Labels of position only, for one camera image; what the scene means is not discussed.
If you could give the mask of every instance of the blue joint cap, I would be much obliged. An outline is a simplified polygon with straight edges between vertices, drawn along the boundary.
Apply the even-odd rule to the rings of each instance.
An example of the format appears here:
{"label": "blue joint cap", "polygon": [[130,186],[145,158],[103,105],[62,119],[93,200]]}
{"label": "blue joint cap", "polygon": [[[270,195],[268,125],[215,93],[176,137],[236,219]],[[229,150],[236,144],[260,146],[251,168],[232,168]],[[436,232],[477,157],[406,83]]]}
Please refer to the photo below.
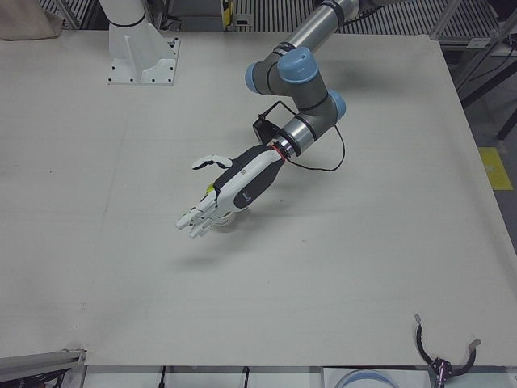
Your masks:
{"label": "blue joint cap", "polygon": [[248,68],[246,69],[246,74],[244,76],[244,79],[246,81],[246,86],[248,86],[248,89],[250,89],[251,91],[253,91],[255,93],[258,93],[259,91],[255,87],[255,84],[253,82],[253,69],[255,68],[255,65],[256,65],[256,63],[252,63],[251,65],[248,66]]}
{"label": "blue joint cap", "polygon": [[337,91],[329,91],[329,96],[334,101],[334,105],[336,106],[336,110],[338,111],[338,116],[336,119],[336,123],[341,120],[345,113],[347,112],[347,105],[345,104],[345,100]]}
{"label": "blue joint cap", "polygon": [[278,61],[279,76],[287,83],[312,81],[320,71],[313,54],[306,47],[291,50]]}

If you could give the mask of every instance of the gray robot arm segment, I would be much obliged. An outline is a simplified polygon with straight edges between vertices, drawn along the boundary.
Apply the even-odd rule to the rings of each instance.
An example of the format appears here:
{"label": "gray robot arm segment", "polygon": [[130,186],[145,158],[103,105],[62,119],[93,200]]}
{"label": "gray robot arm segment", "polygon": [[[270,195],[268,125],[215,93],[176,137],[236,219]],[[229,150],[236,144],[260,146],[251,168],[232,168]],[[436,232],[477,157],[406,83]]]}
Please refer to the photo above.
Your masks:
{"label": "gray robot arm segment", "polygon": [[276,139],[300,155],[345,113],[341,96],[327,89],[312,52],[359,12],[359,0],[324,0],[264,61],[246,71],[246,85],[262,95],[291,97],[298,109]]}

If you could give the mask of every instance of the metal frame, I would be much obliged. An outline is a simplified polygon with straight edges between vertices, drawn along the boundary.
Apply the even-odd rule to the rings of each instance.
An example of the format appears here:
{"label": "metal frame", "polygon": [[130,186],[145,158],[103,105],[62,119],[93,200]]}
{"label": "metal frame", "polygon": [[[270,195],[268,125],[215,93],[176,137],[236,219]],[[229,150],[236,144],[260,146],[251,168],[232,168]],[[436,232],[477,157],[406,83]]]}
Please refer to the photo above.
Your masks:
{"label": "metal frame", "polygon": [[74,29],[78,30],[81,26],[79,21],[74,15],[74,12],[69,7],[66,0],[54,0],[54,3],[56,4],[57,8],[59,8],[59,12],[61,16],[63,16],[63,19],[66,20],[66,22]]}
{"label": "metal frame", "polygon": [[86,350],[0,358],[0,382],[84,365]]}
{"label": "metal frame", "polygon": [[442,12],[435,26],[429,32],[429,37],[433,40],[438,40],[441,37],[442,31],[451,21],[452,16],[460,6],[462,0],[449,0],[449,3]]}
{"label": "metal frame", "polygon": [[517,25],[517,10],[515,10],[508,20],[504,23],[498,35],[493,37],[487,45],[487,47],[477,53],[458,73],[458,75],[454,78],[454,84],[456,85],[456,89],[461,91],[464,87],[465,83],[469,80],[469,78],[473,75],[473,73],[477,70],[479,65],[487,58],[495,46],[501,43],[504,38],[510,34],[511,30]]}

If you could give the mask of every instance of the floor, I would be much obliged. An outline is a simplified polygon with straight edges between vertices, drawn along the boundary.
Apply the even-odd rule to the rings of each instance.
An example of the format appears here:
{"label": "floor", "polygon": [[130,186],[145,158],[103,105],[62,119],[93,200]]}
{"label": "floor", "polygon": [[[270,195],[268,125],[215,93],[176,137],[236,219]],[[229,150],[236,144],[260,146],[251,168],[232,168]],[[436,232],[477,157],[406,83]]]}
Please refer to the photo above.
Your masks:
{"label": "floor", "polygon": [[[504,57],[490,57],[477,74],[499,65]],[[461,91],[460,97],[486,82],[494,74],[486,75],[469,84]],[[506,172],[510,176],[513,191],[496,191],[495,197],[499,203],[502,217],[506,223],[508,233],[514,248],[517,250],[517,128],[504,141],[498,141],[496,135],[511,113],[517,108],[517,74],[508,78],[498,87],[481,97],[478,101],[465,109],[465,115],[469,121],[474,139],[479,147],[497,147]]]}

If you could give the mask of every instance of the metal bracket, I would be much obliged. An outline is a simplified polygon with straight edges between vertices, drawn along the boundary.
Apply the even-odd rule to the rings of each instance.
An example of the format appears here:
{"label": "metal bracket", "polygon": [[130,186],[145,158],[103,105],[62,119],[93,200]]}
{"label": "metal bracket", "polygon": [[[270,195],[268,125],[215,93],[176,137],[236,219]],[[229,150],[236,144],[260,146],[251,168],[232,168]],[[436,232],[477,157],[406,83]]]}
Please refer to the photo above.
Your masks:
{"label": "metal bracket", "polygon": [[86,350],[0,358],[0,382],[84,365]]}
{"label": "metal bracket", "polygon": [[[180,41],[178,38],[166,41],[151,23],[147,23],[146,27],[152,47],[142,47],[140,41],[134,40],[132,35],[124,35],[125,55],[124,58],[114,58],[107,78],[109,85],[174,84]],[[142,57],[156,57],[157,61],[146,67]]]}

